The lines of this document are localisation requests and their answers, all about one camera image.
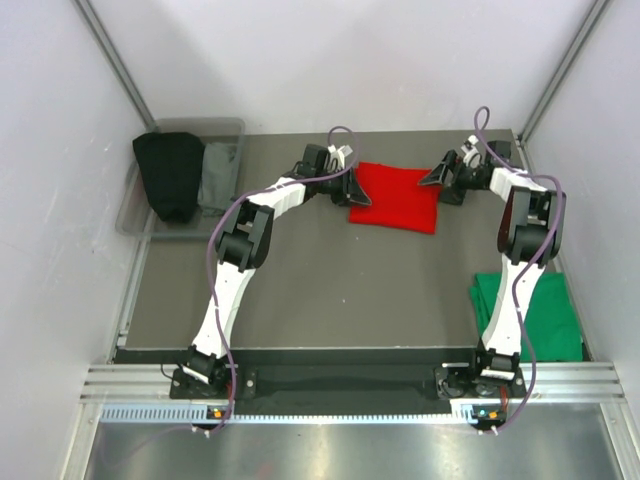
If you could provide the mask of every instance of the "gray cloth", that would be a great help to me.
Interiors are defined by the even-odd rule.
[[[235,194],[235,146],[209,143],[202,159],[202,182],[198,190],[198,205],[205,217],[223,215]]]

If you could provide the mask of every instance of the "black strip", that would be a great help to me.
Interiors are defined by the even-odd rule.
[[[238,365],[407,365],[472,362],[474,347],[234,349]]]
[[[187,358],[187,349],[184,350],[131,350],[117,348],[113,357],[113,363],[120,365],[145,364],[145,365],[176,365],[182,364]]]
[[[448,413],[436,391],[433,365],[262,366],[246,415],[411,415]]]

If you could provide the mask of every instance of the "cable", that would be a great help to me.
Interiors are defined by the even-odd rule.
[[[290,182],[287,182],[287,183],[284,183],[282,185],[279,185],[278,188],[288,187],[290,185],[296,185],[296,184],[315,183],[315,182],[322,182],[322,181],[325,181],[325,180],[332,180],[334,178],[338,178],[339,176],[345,174],[354,165],[356,165],[357,162],[358,162],[358,156],[359,156],[359,153],[360,153],[360,144],[359,144],[359,141],[358,141],[358,136],[350,128],[344,127],[344,126],[341,126],[341,125],[337,125],[337,126],[333,127],[331,130],[329,130],[329,133],[327,135],[327,143],[329,145],[333,144],[331,138],[332,138],[332,135],[336,132],[336,130],[344,130],[349,135],[351,135],[351,138],[353,139],[354,149],[353,149],[353,160],[351,161],[351,163],[349,163],[349,165],[347,165],[344,168],[344,170],[341,170],[339,172],[335,172],[335,173],[332,173],[330,175],[324,175],[322,177],[304,178],[304,179],[299,179],[299,180],[293,180],[292,179],[292,181],[290,181]],[[214,306],[215,306],[216,327],[218,328],[218,333],[220,334],[220,339],[222,340],[222,345],[224,346],[225,350],[227,351],[227,356],[229,357],[229,365],[231,367],[231,387],[230,387],[230,389],[229,389],[229,387],[227,387],[229,389],[229,407],[226,409],[226,411],[224,413],[224,416],[220,419],[220,422],[215,426],[215,428],[213,428],[212,430],[209,431],[209,435],[214,435],[214,434],[218,433],[220,430],[222,430],[224,428],[224,426],[226,425],[227,421],[229,420],[229,418],[231,417],[231,413],[232,413],[232,410],[233,410],[233,402],[234,402],[234,398],[236,396],[236,384],[237,384],[237,372],[236,372],[235,362],[233,361],[233,355],[231,354],[231,349],[229,348],[229,343],[227,342],[227,339],[224,336],[224,332],[222,331],[222,326],[220,324],[220,314],[218,313],[219,302],[218,302],[218,296],[216,295],[216,291],[215,291],[215,279],[213,277],[213,269],[211,268],[211,265],[212,265],[212,261],[211,261],[212,258],[211,257],[212,257],[213,245],[215,244],[215,239],[218,237],[218,234],[220,233],[220,230],[222,229],[222,226],[227,221],[227,219],[229,218],[231,213],[242,202],[244,202],[247,197],[249,197],[251,195],[256,195],[258,193],[269,193],[269,192],[272,192],[274,190],[275,190],[275,187],[270,187],[270,188],[265,188],[263,190],[254,190],[252,192],[247,192],[247,193],[242,194],[235,202],[233,202],[231,204],[231,206],[227,209],[227,211],[222,216],[222,218],[220,218],[220,221],[218,222],[218,224],[214,228],[213,233],[211,234],[211,238],[209,239],[209,243],[207,244],[207,279],[209,281],[209,289],[211,290],[211,296],[213,297],[213,302],[214,302]],[[162,372],[162,375],[164,375],[169,380],[172,380],[172,378],[165,373],[164,364],[160,364],[160,371]],[[123,458],[121,458],[118,462],[115,462],[115,463],[109,462],[107,460],[106,454],[105,454],[105,442],[102,441],[100,443],[100,447],[99,447],[100,459],[101,459],[102,463],[105,465],[105,467],[107,467],[110,470],[115,470],[118,467],[120,467],[121,465],[124,465],[126,462],[131,460],[131,458],[133,458],[140,450],[142,450],[144,447],[146,447],[150,443],[155,442],[160,437],[163,437],[164,435],[166,435],[168,433],[175,432],[175,431],[178,431],[178,430],[192,430],[192,426],[191,425],[174,425],[172,427],[165,428],[164,430],[159,431],[158,433],[152,435],[151,437],[149,437],[146,440],[144,440],[141,443],[139,443],[129,453],[127,453],[127,455],[125,455]]]
[[[169,380],[173,381],[173,377],[170,377],[169,375],[167,375],[167,374],[165,373],[165,371],[164,371],[164,363],[161,363],[161,364],[160,364],[160,373],[162,373],[162,375],[163,375],[165,378],[168,378]]]
[[[486,112],[486,118],[484,120],[484,123],[482,124],[482,127],[479,127],[478,126],[478,118],[479,118],[479,116],[480,116],[480,114],[482,112]],[[480,143],[482,143],[484,148],[487,149],[487,152],[489,152],[489,154],[500,165],[502,165],[504,168],[506,168],[510,172],[516,172],[517,170],[513,166],[511,166],[507,160],[505,160],[500,155],[498,155],[489,146],[489,143],[487,142],[486,138],[484,137],[484,129],[487,127],[487,125],[489,123],[490,116],[491,116],[491,111],[489,110],[489,107],[487,107],[487,106],[482,106],[476,111],[475,115],[473,116],[473,126],[474,126],[474,129],[475,129],[475,135],[478,138],[478,140],[480,141]],[[511,287],[511,295],[513,296],[513,304],[514,304],[514,307],[516,309],[516,315],[517,315],[517,318],[518,318],[518,325],[520,326],[520,332],[522,333],[522,339],[524,340],[525,344],[527,345],[527,350],[529,350],[529,353],[531,355],[531,381],[529,382],[529,388],[527,388],[527,391],[526,391],[526,393],[524,395],[524,398],[522,399],[522,402],[520,403],[520,405],[518,405],[516,410],[513,412],[513,415],[511,415],[500,427],[497,428],[496,434],[498,432],[502,432],[505,428],[507,428],[509,425],[511,425],[520,416],[520,414],[522,413],[522,410],[524,410],[524,407],[527,405],[527,402],[529,401],[529,398],[531,398],[531,394],[533,393],[533,389],[534,389],[535,384],[536,384],[536,377],[537,377],[537,373],[538,373],[538,371],[537,371],[536,352],[533,350],[533,345],[531,344],[531,339],[529,338],[529,335],[527,334],[527,329],[526,329],[526,327],[524,325],[524,318],[522,317],[522,311],[520,309],[520,302],[518,302],[518,295],[516,293],[516,286],[518,285],[518,282],[522,279],[522,277],[524,277],[524,275],[529,271],[529,269],[532,268],[533,265],[536,264],[536,262],[544,254],[544,251],[547,249],[549,244],[551,244],[551,242],[553,241],[553,237],[555,236],[556,231],[558,230],[558,227],[560,225],[560,217],[561,217],[561,214],[562,214],[562,210],[564,208],[564,196],[563,196],[563,193],[562,193],[562,185],[560,185],[560,181],[556,177],[553,177],[551,175],[532,175],[532,174],[529,174],[529,173],[526,173],[526,172],[521,172],[520,175],[525,177],[525,178],[530,178],[532,180],[548,180],[548,181],[552,182],[554,184],[554,186],[555,186],[556,193],[557,193],[558,207],[557,207],[557,210],[556,210],[557,213],[553,217],[553,220],[551,221],[551,226],[549,227],[549,231],[547,232],[547,236],[545,237],[544,241],[542,242],[542,245],[540,245],[540,248],[538,248],[538,250],[533,255],[533,257],[531,257],[531,260],[529,260],[529,262],[524,267],[524,269],[518,274],[518,276],[516,276],[516,278],[514,279],[513,285]]]
[[[325,180],[332,180],[334,178],[338,178],[339,176],[345,174],[346,172],[349,171],[349,169],[351,169],[351,167],[353,167],[354,165],[356,165],[356,163],[358,162],[358,155],[360,153],[360,145],[358,142],[358,137],[357,135],[353,132],[353,130],[351,130],[348,127],[344,127],[341,125],[335,126],[333,127],[331,130],[329,130],[329,133],[327,135],[327,143],[329,145],[332,145],[333,142],[331,140],[332,135],[335,133],[336,130],[344,130],[345,132],[349,133],[353,139],[354,142],[354,149],[353,149],[353,160],[351,161],[351,163],[349,165],[347,165],[344,170],[341,170],[339,172],[336,173],[332,173],[330,175],[324,175],[322,177],[314,177],[314,178],[303,178],[303,179],[298,179],[298,180],[291,180],[290,182],[286,182],[282,185],[280,185],[278,188],[283,188],[283,187],[288,187],[290,185],[297,185],[297,184],[306,184],[306,183],[316,183],[316,182],[323,182]],[[223,426],[225,425],[225,423],[227,423],[227,421],[229,420],[229,418],[231,417],[232,411],[233,411],[233,403],[234,403],[234,399],[236,397],[236,387],[237,387],[237,373],[236,373],[236,365],[235,362],[233,360],[233,355],[231,354],[231,349],[229,348],[229,343],[227,342],[227,339],[224,336],[224,332],[222,330],[222,325],[220,324],[220,313],[218,311],[218,306],[219,306],[219,301],[218,301],[218,295],[216,294],[216,289],[215,289],[215,278],[213,276],[213,268],[212,268],[212,264],[213,264],[213,247],[215,245],[216,239],[218,238],[218,235],[220,234],[220,231],[222,230],[222,227],[224,226],[224,224],[226,223],[227,219],[229,218],[229,216],[231,215],[231,213],[238,208],[242,202],[244,202],[247,197],[250,197],[251,195],[257,195],[259,193],[269,193],[274,191],[276,188],[275,187],[269,187],[266,189],[262,189],[262,190],[254,190],[251,192],[247,192],[247,193],[243,193],[242,195],[240,195],[240,197],[238,197],[238,199],[236,199],[231,206],[227,209],[227,211],[224,213],[224,215],[222,216],[222,218],[220,219],[220,221],[218,222],[218,224],[216,225],[216,227],[213,230],[213,233],[211,234],[211,237],[209,238],[209,243],[207,244],[207,279],[209,281],[209,289],[211,290],[211,297],[213,298],[213,304],[214,304],[214,312],[215,312],[215,316],[216,316],[216,327],[218,329],[218,334],[220,335],[220,340],[222,341],[222,346],[224,347],[224,349],[227,351],[227,357],[229,359],[229,366],[231,368],[231,395],[229,398],[229,407],[226,409],[224,416],[220,419],[220,423],[218,423],[218,425],[211,430],[211,434],[216,434],[218,433]]]

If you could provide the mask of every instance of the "metal frame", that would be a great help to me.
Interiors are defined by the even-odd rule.
[[[531,365],[522,365],[525,380],[531,378]],[[61,478],[83,478],[97,433],[97,424],[105,409],[153,411],[194,410],[204,405],[215,408],[228,406],[225,400],[170,400],[170,380],[158,365],[93,365],[82,389],[76,434]],[[590,403],[600,404],[613,448],[625,478],[638,478],[640,459],[637,454],[638,435],[635,431],[624,391],[615,367],[607,362],[540,364],[538,381],[530,400],[535,404]],[[231,423],[244,424],[463,424],[468,419],[464,400],[451,401],[450,414],[397,416],[277,416],[239,415]],[[190,417],[183,416],[190,423]],[[136,423],[147,421],[136,418]],[[158,423],[153,415],[149,423]]]
[[[149,130],[156,128],[156,122],[146,105],[138,87],[120,58],[113,42],[106,32],[90,0],[72,0],[80,15],[86,21],[96,42],[112,67],[114,74],[125,90],[138,115]],[[549,80],[534,109],[529,115],[523,131],[518,135],[523,159],[526,161],[526,142],[531,137],[546,112],[562,82],[583,50],[589,36],[602,18],[611,0],[595,0],[561,62]],[[114,340],[109,358],[115,349],[126,341],[128,326],[135,305],[135,298],[142,278],[149,240],[138,242],[131,274],[126,287],[126,295],[117,321]],[[531,377],[530,365],[522,365],[526,380]],[[129,405],[135,409],[162,407],[182,409],[202,405],[225,407],[227,401],[188,401],[169,399],[170,380],[165,378],[158,365],[94,365],[89,369],[82,390],[76,416],[75,434],[69,447],[61,478],[84,478],[95,441],[98,423],[106,407]],[[626,403],[615,367],[611,363],[541,364],[538,382],[530,399],[531,403],[597,403],[601,405],[604,422],[609,432],[613,449],[625,478],[640,477],[640,440]],[[278,417],[265,418],[258,415],[234,418],[237,423],[374,423],[391,421],[400,423],[442,423],[457,422],[464,418],[463,400],[452,401],[452,414],[423,416],[397,416],[395,418],[350,416],[350,417]]]
[[[602,18],[605,10],[610,3],[611,0],[595,0],[591,4],[591,7],[582,20],[582,23],[580,24],[576,35],[573,37],[573,40],[562,56],[562,60],[560,60],[560,63],[556,67],[556,70],[551,76],[551,79],[542,91],[542,95],[536,102],[536,106],[533,108],[533,111],[525,122],[522,132],[518,135],[518,139],[522,143],[528,142],[531,138],[533,131],[538,126],[538,123],[542,119],[544,113],[547,111],[547,108],[549,108],[549,105],[551,104],[553,98],[556,96],[556,93],[558,93],[562,82],[571,71],[571,68],[578,58],[578,55],[580,54],[580,52],[582,52],[584,46],[587,43],[587,40],[593,33],[596,25]]]
[[[147,107],[147,104],[144,101],[144,98],[142,98],[142,94],[140,93],[140,90],[138,90],[138,87],[133,81],[133,78],[131,78],[131,74],[129,73],[129,70],[127,70],[127,67],[125,66],[124,62],[120,58],[120,55],[116,50],[116,47],[111,41],[109,34],[105,30],[104,25],[102,25],[102,21],[100,20],[100,17],[98,17],[98,14],[93,8],[91,1],[90,0],[72,0],[72,1],[76,6],[76,8],[78,9],[78,11],[80,12],[80,15],[82,16],[84,21],[87,23],[87,26],[91,30],[91,33],[96,40],[96,43],[102,50],[102,53],[104,53],[104,56],[107,62],[109,62],[109,65],[113,69],[113,73],[118,78],[118,81],[120,82],[120,84],[122,85],[122,88],[124,89],[127,96],[129,97],[129,100],[131,101],[133,107],[138,112],[138,115],[140,115],[140,118],[142,119],[142,122],[144,123],[145,127],[147,127],[149,131],[154,130],[156,128],[156,121],[153,118],[153,115],[151,114],[151,110],[149,110],[149,107]]]
[[[629,405],[603,403],[600,408],[623,477],[640,478],[640,436]]]

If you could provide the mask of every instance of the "black cloth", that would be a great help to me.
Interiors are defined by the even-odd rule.
[[[133,141],[149,205],[162,221],[187,223],[198,206],[204,144],[190,133],[145,133]]]

